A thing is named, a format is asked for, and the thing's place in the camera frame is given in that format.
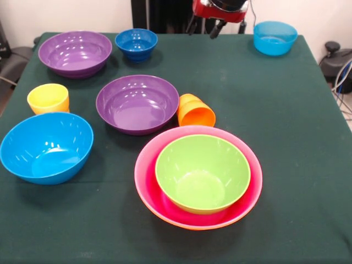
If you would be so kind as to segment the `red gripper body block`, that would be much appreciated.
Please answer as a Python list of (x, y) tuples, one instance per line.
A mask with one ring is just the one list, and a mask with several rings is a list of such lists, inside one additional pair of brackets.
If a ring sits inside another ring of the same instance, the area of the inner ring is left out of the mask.
[(196, 17), (224, 20), (228, 23), (241, 22), (248, 10), (249, 1), (193, 1)]

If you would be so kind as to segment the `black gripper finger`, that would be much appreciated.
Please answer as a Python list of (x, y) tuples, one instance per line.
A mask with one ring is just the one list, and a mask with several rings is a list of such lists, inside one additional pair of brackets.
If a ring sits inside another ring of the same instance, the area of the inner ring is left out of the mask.
[(216, 24), (211, 33), (210, 33), (210, 39), (215, 39), (221, 32), (224, 26), (226, 26), (227, 22), (226, 21), (219, 21), (218, 24)]
[(188, 26), (186, 28), (186, 33), (188, 35), (192, 35), (195, 32), (196, 28), (197, 28), (197, 17), (195, 15), (192, 15), (188, 23)]

